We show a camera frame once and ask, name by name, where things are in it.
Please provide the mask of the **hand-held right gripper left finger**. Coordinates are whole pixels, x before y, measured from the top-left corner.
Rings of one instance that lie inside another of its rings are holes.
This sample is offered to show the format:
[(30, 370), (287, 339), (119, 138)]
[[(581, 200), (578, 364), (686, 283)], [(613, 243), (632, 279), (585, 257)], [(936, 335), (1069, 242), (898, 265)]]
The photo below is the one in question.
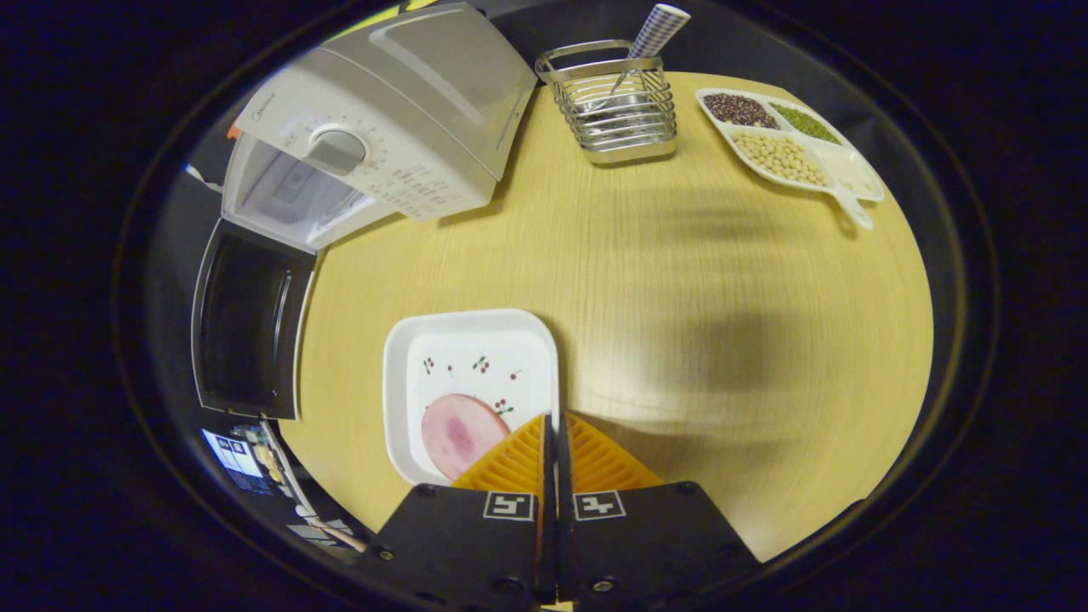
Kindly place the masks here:
[(548, 604), (548, 417), (506, 437), (458, 484), (415, 485), (360, 566), (412, 605), (537, 611)]

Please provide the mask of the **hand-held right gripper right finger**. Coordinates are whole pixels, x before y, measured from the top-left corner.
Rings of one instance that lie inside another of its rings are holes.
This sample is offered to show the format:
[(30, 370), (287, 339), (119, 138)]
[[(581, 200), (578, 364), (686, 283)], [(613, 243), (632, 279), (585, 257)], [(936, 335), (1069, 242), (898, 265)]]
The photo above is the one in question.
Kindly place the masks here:
[(557, 427), (557, 597), (577, 609), (694, 609), (759, 570), (691, 480), (665, 484), (590, 423)]

